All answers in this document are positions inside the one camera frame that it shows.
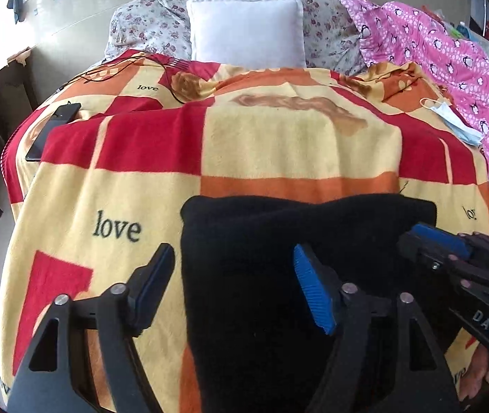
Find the right hand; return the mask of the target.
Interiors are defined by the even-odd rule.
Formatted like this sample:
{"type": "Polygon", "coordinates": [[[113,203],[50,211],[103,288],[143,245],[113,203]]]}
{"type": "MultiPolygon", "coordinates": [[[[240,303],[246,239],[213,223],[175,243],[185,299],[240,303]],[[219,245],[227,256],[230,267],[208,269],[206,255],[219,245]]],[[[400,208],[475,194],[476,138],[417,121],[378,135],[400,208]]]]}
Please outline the right hand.
{"type": "Polygon", "coordinates": [[[489,351],[479,344],[470,361],[470,366],[459,381],[458,399],[473,399],[489,383],[489,351]]]}

